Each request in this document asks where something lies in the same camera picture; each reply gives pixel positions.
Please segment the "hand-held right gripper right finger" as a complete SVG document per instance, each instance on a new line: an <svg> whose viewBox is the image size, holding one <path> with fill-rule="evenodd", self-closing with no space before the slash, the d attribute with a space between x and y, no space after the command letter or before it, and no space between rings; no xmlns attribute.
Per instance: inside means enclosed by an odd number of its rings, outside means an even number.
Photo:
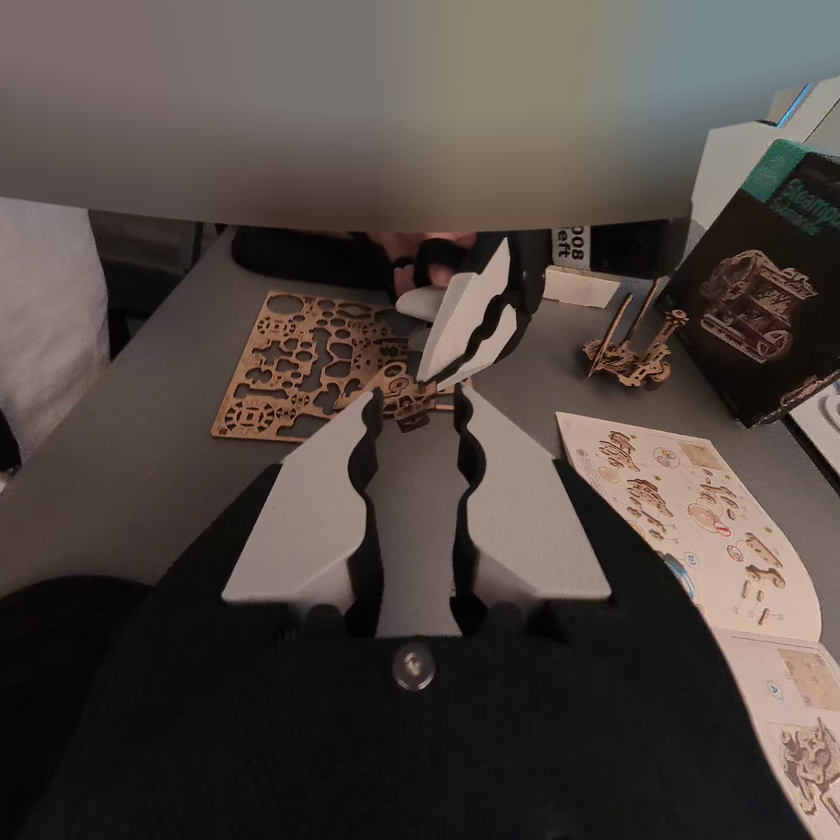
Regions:
<svg viewBox="0 0 840 840"><path fill-rule="evenodd" d="M490 609L529 618L549 601L612 594L551 453L472 387L457 385L458 500L451 613L464 636Z"/></svg>

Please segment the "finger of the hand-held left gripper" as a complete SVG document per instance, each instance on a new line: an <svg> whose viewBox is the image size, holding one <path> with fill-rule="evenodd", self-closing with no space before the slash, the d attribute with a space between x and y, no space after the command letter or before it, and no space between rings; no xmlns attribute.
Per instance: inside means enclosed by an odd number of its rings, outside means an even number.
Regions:
<svg viewBox="0 0 840 840"><path fill-rule="evenodd" d="M522 313L509 302L496 301L486 310L484 321L467 337L463 352L437 374L434 382L437 389L448 389L464 382L477 373L491 367L517 346L522 331L528 327L528 314Z"/></svg>
<svg viewBox="0 0 840 840"><path fill-rule="evenodd" d="M509 302L511 253L507 236L480 236L474 257L478 268L461 270L450 281L428 335L417 370L420 382L434 382L434 375L459 356L469 334L486 317L496 301Z"/></svg>

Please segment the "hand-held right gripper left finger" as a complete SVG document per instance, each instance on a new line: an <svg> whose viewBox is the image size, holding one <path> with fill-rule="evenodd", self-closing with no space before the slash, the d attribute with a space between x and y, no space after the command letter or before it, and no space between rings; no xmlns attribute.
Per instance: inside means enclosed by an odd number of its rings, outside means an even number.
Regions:
<svg viewBox="0 0 840 840"><path fill-rule="evenodd" d="M348 634L374 637L384 594L382 546L367 490L376 474L383 393L362 394L280 465L222 591L229 606L329 606Z"/></svg>

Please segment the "small wooden gear assembly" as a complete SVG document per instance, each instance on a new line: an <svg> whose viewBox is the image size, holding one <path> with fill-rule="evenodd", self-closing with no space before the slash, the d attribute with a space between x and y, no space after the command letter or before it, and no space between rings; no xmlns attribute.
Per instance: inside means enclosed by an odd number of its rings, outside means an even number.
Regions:
<svg viewBox="0 0 840 840"><path fill-rule="evenodd" d="M383 394L385 421L395 421L404 433L428 424L428 413L434 410L438 393L436 383L417 382L411 375L402 373L381 378L375 388Z"/></svg>

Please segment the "laser-cut wooden parts sheet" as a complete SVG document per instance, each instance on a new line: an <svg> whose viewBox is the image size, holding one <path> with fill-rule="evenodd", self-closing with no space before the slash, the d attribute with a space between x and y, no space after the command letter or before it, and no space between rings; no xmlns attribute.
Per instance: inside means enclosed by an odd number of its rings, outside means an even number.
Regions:
<svg viewBox="0 0 840 840"><path fill-rule="evenodd" d="M211 435L300 444L383 377L406 373L415 321L393 308L274 291L248 336ZM437 389L431 412L454 410Z"/></svg>

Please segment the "partly built wooden model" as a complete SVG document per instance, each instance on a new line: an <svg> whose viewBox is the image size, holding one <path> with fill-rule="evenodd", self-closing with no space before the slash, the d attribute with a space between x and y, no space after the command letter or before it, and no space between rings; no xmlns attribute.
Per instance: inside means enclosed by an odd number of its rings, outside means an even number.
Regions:
<svg viewBox="0 0 840 840"><path fill-rule="evenodd" d="M603 336L600 339L593 339L583 346L582 353L590 365L587 372L588 378L592 378L599 373L606 373L614 376L621 385L626 387L642 386L649 392L657 390L668 380L671 374L671 365L667 360L671 354L668 341L678 329L687 325L688 314L678 309L667 311L663 326L648 345L646 351L635 353L631 348L632 339L641 321L668 281L668 276L656 279L622 340L616 342L613 341L613 337L625 311L634 299L632 292L628 293L622 300Z"/></svg>

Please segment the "black model kit box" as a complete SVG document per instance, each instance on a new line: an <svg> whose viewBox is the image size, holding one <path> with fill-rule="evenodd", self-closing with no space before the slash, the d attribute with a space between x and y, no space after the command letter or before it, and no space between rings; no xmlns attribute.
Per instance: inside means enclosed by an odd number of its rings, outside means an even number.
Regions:
<svg viewBox="0 0 840 840"><path fill-rule="evenodd" d="M839 157L776 140L660 298L677 336L746 428L838 380Z"/></svg>

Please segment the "person's left hand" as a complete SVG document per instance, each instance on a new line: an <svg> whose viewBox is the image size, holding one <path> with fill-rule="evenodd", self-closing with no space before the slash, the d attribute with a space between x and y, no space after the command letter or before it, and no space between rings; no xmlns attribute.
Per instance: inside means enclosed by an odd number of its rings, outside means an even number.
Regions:
<svg viewBox="0 0 840 840"><path fill-rule="evenodd" d="M477 232L370 232L366 235L373 243L384 249L388 259L394 265L394 289L396 296L399 298L408 291L416 289L417 285L414 282L414 264L397 267L397 261L402 258L415 260L421 244L429 239L445 239L462 249L470 250L474 247L478 234Z"/></svg>

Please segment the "white cardboard tray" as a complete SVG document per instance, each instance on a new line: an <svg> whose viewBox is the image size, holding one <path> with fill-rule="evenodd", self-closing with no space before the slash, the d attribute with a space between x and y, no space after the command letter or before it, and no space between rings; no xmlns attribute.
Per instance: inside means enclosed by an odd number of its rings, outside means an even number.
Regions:
<svg viewBox="0 0 840 840"><path fill-rule="evenodd" d="M561 266L548 266L543 276L543 298L581 308L606 308L621 286L620 278Z"/></svg>

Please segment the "open instruction booklet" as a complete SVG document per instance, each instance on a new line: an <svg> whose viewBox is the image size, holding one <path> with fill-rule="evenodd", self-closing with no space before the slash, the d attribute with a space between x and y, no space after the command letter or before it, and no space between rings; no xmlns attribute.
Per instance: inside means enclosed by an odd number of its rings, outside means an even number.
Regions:
<svg viewBox="0 0 840 840"><path fill-rule="evenodd" d="M839 838L839 672L802 559L711 441L555 414L576 471L661 556L714 633L813 838Z"/></svg>

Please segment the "black wrist rest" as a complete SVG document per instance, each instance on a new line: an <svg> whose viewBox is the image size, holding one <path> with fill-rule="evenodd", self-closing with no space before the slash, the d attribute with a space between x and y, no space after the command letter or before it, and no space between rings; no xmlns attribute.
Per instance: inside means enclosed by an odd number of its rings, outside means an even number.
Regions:
<svg viewBox="0 0 840 840"><path fill-rule="evenodd" d="M367 234L311 233L288 228L239 227L230 252L239 267L283 280L383 291L396 301L394 274L414 257L390 257Z"/></svg>

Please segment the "white desk stand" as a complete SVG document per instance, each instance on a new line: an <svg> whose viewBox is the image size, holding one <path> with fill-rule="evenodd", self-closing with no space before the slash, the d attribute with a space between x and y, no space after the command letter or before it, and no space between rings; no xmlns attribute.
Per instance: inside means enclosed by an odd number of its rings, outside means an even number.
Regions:
<svg viewBox="0 0 840 840"><path fill-rule="evenodd" d="M839 492L839 382L796 407L785 424L813 465Z"/></svg>

